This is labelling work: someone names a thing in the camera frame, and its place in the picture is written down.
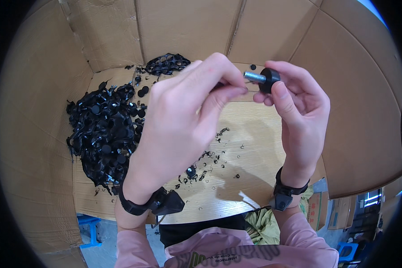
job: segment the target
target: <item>metal screw thread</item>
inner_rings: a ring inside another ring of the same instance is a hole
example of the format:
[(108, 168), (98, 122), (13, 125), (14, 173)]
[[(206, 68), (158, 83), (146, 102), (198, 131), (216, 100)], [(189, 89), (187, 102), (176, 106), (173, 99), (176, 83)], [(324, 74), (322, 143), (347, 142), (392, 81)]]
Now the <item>metal screw thread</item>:
[(253, 81), (253, 82), (258, 82), (258, 83), (265, 83), (265, 81), (267, 80), (267, 77), (264, 75), (259, 75), (257, 73), (254, 72), (244, 72), (243, 73), (244, 78), (246, 78), (247, 80)]

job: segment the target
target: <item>pink sleeve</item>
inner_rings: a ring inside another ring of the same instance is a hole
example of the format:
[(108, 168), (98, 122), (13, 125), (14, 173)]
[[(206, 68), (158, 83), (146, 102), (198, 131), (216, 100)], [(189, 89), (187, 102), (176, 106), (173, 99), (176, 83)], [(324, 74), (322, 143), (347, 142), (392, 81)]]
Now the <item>pink sleeve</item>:
[(159, 267), (147, 238), (136, 231), (120, 231), (115, 268)]
[(311, 228), (302, 212), (292, 215), (280, 229), (280, 244), (309, 249), (316, 252), (312, 255), (317, 267), (336, 267), (339, 254), (331, 248), (322, 237)]

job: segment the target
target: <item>blue plastic stool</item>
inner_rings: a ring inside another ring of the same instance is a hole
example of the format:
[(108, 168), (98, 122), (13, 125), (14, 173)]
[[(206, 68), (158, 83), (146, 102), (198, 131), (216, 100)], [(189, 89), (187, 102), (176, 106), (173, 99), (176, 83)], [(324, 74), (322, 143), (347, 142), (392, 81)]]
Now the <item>blue plastic stool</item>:
[[(354, 258), (354, 254), (356, 253), (356, 249), (358, 249), (359, 244), (355, 243), (345, 243), (345, 242), (339, 242), (338, 243), (338, 253), (339, 253), (339, 262), (350, 262)], [(348, 250), (351, 249), (351, 252), (348, 253), (345, 256), (342, 256), (341, 254), (345, 254), (348, 252)]]
[(80, 248), (88, 248), (88, 247), (99, 247), (101, 246), (101, 243), (97, 242), (97, 229), (95, 227), (95, 224), (97, 222), (100, 222), (101, 219), (96, 218), (96, 217), (91, 217), (88, 215), (82, 215), (82, 216), (78, 216), (77, 217), (77, 222), (80, 225), (85, 225), (85, 224), (89, 224), (90, 225), (90, 231), (91, 231), (91, 243), (89, 244), (85, 244), (85, 245), (81, 245)]

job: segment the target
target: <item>yellow-green fabric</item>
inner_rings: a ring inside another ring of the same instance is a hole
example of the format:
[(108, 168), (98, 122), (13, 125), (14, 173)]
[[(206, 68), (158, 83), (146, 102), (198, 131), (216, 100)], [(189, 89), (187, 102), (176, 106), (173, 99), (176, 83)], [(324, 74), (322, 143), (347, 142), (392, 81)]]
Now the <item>yellow-green fabric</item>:
[[(310, 186), (302, 194), (301, 201), (299, 202), (299, 207), (305, 217), (307, 216), (308, 199), (310, 199), (312, 194), (313, 190), (312, 186)], [(259, 211), (249, 212), (245, 219), (248, 223), (246, 231), (255, 245), (280, 244), (280, 229), (273, 210), (263, 208)]]

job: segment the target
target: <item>hand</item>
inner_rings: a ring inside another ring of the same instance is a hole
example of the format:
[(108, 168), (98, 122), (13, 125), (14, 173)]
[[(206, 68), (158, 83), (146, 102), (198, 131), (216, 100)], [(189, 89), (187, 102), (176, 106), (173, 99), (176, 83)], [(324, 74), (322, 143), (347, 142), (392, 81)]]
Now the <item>hand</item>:
[(283, 61), (267, 61), (265, 67), (279, 72), (281, 81), (271, 94), (256, 93), (253, 100), (275, 105), (282, 117), (282, 142), (286, 159), (282, 170), (284, 185), (303, 187), (316, 169), (325, 143), (331, 104), (311, 74)]
[[(219, 81), (225, 86), (212, 91)], [(139, 191), (150, 197), (198, 160), (215, 137), (222, 108), (247, 87), (227, 57), (214, 53), (150, 92), (143, 134), (123, 184), (127, 198)]]

